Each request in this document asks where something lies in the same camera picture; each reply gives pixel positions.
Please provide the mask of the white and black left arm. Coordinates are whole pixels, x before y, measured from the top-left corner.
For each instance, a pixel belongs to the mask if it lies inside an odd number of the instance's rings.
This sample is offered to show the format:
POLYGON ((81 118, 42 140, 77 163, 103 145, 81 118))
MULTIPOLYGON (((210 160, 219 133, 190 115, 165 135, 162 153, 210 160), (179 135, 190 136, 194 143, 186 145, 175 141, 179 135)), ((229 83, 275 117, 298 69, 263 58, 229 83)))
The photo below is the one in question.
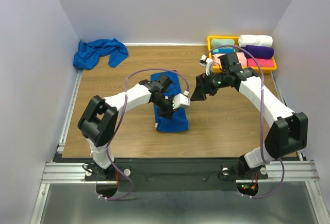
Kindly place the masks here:
POLYGON ((187 96, 179 93, 166 96, 173 81, 165 74, 160 74, 156 80, 142 80, 134 87, 126 89, 117 95, 101 98, 92 97, 83 112, 78 128, 90 146, 95 169, 92 174, 98 174, 108 180, 114 176, 114 157, 110 152, 110 142, 118 131, 125 112, 148 103, 156 105, 160 116, 171 118, 181 104, 188 104, 187 96))

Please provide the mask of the blue microfibre towel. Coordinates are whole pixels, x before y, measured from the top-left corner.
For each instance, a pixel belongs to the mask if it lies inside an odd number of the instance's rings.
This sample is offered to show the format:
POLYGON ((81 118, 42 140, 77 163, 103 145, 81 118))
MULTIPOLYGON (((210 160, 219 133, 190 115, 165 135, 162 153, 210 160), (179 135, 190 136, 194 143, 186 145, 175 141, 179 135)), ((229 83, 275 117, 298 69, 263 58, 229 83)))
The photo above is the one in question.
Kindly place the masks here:
MULTIPOLYGON (((168 91, 164 93, 164 96, 173 97, 181 93, 181 86, 179 83, 179 77, 174 72, 163 72, 168 76, 172 83, 168 88, 168 91)), ((160 116, 160 109, 157 105, 153 105, 155 116, 155 127, 158 132, 164 133, 179 133, 189 130, 189 122, 186 117, 186 111, 184 108, 179 108, 172 114, 171 118, 160 116)))

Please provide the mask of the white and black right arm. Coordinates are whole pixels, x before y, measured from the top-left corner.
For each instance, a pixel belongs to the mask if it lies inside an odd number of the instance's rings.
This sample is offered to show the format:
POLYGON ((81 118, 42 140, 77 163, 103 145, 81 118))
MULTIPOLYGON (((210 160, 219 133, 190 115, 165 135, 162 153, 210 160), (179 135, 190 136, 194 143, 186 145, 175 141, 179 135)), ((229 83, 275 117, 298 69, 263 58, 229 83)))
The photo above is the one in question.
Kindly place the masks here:
POLYGON ((250 67, 243 68, 236 53, 220 56, 222 71, 212 71, 214 61, 203 55, 200 65, 206 72, 196 76, 196 87, 191 101, 204 101, 218 89, 232 87, 244 95, 260 112, 261 123, 270 130, 261 144, 239 158, 237 172, 248 178, 256 168, 307 146, 308 117, 284 105, 264 84, 263 79, 250 67))

